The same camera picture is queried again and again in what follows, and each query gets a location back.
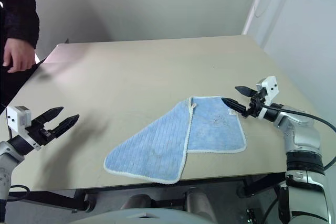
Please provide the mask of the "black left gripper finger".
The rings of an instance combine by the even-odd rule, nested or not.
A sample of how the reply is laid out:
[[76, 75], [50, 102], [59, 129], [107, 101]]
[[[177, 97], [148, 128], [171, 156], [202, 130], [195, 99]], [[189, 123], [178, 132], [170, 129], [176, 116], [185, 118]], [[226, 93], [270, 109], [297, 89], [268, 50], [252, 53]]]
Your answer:
[[67, 132], [70, 128], [72, 128], [77, 123], [78, 119], [79, 119], [79, 114], [70, 116], [64, 119], [62, 122], [60, 122], [59, 125], [52, 130], [54, 138], [58, 138], [61, 135], [63, 135], [65, 132]]
[[51, 108], [46, 112], [42, 113], [41, 115], [39, 115], [38, 117], [34, 118], [33, 121], [39, 124], [45, 124], [53, 120], [55, 117], [57, 117], [63, 109], [64, 109], [63, 106]]

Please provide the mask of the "bystander's bare hand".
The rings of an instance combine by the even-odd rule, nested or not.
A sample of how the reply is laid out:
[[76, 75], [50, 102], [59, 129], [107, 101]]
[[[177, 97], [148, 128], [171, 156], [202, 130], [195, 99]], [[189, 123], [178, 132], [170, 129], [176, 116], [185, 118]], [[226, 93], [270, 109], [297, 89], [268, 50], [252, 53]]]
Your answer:
[[26, 71], [35, 64], [35, 50], [28, 42], [8, 38], [4, 47], [3, 66], [8, 73]]

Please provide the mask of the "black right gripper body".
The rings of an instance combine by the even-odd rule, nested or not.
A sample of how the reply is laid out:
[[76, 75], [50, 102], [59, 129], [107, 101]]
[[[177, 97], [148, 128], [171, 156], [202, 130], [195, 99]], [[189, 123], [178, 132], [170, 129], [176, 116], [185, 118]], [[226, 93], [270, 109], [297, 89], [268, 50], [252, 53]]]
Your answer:
[[263, 107], [266, 101], [266, 89], [260, 91], [250, 89], [246, 96], [250, 98], [248, 114], [255, 118], [263, 118], [266, 114], [266, 109]]

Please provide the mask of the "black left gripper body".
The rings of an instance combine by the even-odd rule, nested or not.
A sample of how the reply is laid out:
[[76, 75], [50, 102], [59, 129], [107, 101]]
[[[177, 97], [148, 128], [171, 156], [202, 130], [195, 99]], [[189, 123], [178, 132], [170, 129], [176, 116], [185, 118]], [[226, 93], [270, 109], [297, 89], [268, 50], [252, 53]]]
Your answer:
[[44, 129], [44, 125], [35, 120], [33, 120], [31, 126], [26, 127], [25, 130], [28, 135], [40, 146], [45, 146], [56, 138], [52, 130]]

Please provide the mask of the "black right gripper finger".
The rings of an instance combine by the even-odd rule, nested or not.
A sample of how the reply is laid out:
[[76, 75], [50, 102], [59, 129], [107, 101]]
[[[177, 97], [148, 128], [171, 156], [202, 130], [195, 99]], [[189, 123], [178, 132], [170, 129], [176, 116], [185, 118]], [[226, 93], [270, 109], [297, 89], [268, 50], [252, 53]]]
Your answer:
[[246, 97], [253, 97], [255, 95], [255, 90], [246, 86], [236, 86], [235, 89]]
[[248, 115], [247, 109], [244, 105], [231, 98], [222, 98], [223, 103], [228, 106], [230, 109], [240, 113], [241, 115]]

